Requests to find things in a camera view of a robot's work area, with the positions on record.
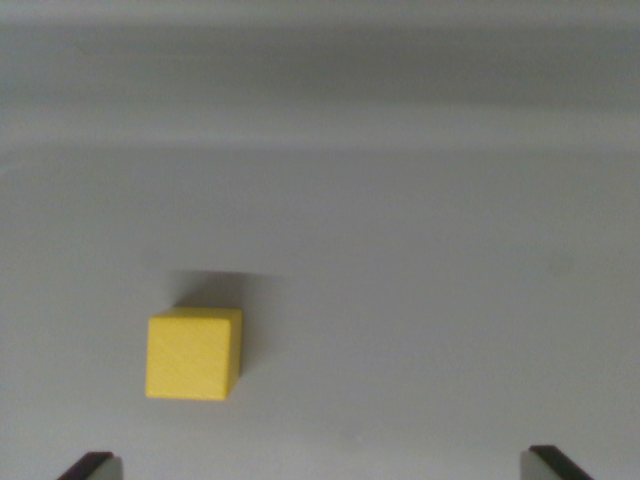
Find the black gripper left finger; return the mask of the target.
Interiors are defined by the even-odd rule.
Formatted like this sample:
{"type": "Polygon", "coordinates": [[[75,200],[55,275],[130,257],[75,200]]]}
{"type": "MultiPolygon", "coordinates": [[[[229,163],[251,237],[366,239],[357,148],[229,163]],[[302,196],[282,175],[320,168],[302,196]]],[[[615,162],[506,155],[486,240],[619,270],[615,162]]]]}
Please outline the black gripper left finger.
{"type": "Polygon", "coordinates": [[[58,477],[58,480],[122,479],[122,459],[112,452],[88,452],[58,477]]]}

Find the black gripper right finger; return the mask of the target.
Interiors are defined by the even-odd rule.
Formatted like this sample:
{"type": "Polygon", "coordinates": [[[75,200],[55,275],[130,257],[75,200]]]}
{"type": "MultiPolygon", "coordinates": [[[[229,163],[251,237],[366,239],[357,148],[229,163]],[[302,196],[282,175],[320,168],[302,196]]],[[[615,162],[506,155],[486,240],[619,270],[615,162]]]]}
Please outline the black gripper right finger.
{"type": "Polygon", "coordinates": [[[555,445],[532,445],[520,455],[521,480],[593,480],[555,445]]]}

